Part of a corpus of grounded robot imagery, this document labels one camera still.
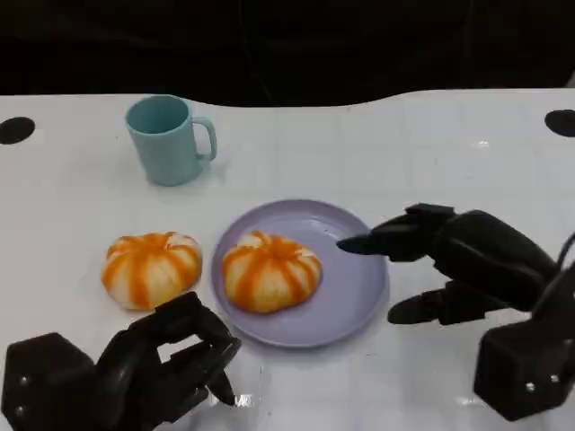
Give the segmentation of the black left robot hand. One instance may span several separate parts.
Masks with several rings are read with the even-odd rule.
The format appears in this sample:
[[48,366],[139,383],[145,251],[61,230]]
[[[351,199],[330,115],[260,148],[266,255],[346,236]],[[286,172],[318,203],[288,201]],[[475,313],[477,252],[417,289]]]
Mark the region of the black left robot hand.
[[226,367],[240,339],[202,304],[181,295],[118,332],[96,364],[93,418],[100,430],[153,430],[210,395],[234,405]]

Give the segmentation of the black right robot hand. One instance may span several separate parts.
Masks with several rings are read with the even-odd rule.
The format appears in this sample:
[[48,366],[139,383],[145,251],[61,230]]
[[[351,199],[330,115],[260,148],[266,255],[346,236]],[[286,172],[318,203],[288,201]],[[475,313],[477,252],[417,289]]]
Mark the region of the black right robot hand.
[[487,312],[511,308],[529,312],[558,272],[556,261],[536,243],[481,210],[419,203],[374,227],[338,241],[358,255],[383,255],[392,262],[424,257],[447,277],[445,286],[394,305],[395,325],[438,321],[447,326],[477,321]]

